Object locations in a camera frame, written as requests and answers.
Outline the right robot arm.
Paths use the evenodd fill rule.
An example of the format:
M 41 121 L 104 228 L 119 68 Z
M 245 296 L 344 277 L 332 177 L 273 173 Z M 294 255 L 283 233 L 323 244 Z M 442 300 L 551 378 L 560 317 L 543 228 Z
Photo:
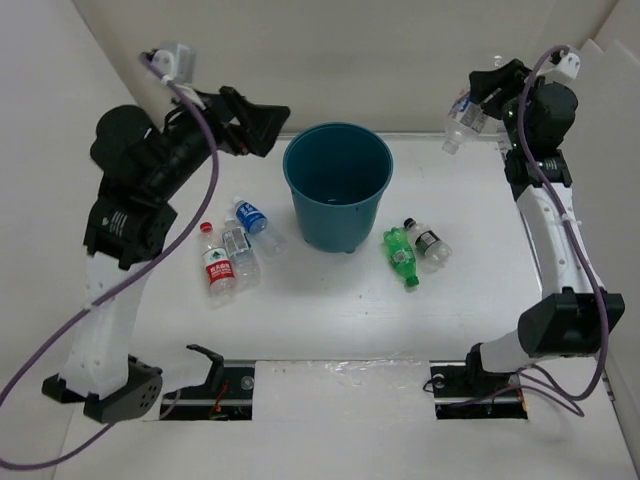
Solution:
M 550 74 L 519 60 L 471 72 L 469 86 L 471 104 L 506 129 L 505 176 L 529 231 L 542 297 L 520 315 L 514 331 L 472 347 L 462 381 L 483 394 L 543 360 L 589 356 L 597 359 L 599 378 L 625 304 L 594 272 L 573 210 L 572 177 L 560 145 L 575 121 L 578 99 Z

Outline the black cap clear bottle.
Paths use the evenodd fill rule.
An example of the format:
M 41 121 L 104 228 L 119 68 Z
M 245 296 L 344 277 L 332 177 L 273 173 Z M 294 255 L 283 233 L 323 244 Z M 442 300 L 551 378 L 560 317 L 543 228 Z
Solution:
M 426 273 L 443 269 L 452 256 L 451 247 L 430 226 L 411 217 L 404 220 L 403 226 L 420 267 Z

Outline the clear water bottle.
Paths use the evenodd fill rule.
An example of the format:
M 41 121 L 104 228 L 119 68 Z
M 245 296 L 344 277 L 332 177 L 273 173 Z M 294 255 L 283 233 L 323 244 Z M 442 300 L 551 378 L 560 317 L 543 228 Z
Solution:
M 476 141 L 483 134 L 496 134 L 497 129 L 498 122 L 470 100 L 468 89 L 462 90 L 447 114 L 442 149 L 454 155 L 464 143 Z

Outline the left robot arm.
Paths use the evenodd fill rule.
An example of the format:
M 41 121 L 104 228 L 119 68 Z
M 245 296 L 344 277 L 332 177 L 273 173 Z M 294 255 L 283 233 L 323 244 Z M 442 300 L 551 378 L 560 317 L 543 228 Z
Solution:
M 200 345 L 192 346 L 194 359 L 170 366 L 147 365 L 130 352 L 151 263 L 169 251 L 173 195 L 214 153 L 267 155 L 290 116 L 286 106 L 251 103 L 229 86 L 201 99 L 200 119 L 177 103 L 157 128 L 141 107 L 121 105 L 96 125 L 90 156 L 102 179 L 83 240 L 87 314 L 63 369 L 42 391 L 82 404 L 101 424 L 140 418 L 166 392 L 193 388 L 208 397 L 222 387 L 222 356 Z

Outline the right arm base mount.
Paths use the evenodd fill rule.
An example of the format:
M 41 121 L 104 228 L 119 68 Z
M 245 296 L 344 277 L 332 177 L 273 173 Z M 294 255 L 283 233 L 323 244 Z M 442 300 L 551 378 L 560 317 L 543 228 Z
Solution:
M 464 361 L 433 361 L 423 385 L 433 395 L 437 420 L 527 420 L 520 378 L 514 373 L 472 379 Z

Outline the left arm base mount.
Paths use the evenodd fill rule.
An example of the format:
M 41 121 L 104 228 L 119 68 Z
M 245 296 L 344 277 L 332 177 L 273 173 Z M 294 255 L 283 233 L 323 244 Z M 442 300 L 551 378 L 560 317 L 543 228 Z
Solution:
M 250 421 L 256 362 L 226 360 L 198 344 L 189 344 L 186 349 L 199 363 L 174 365 L 163 374 L 159 419 Z

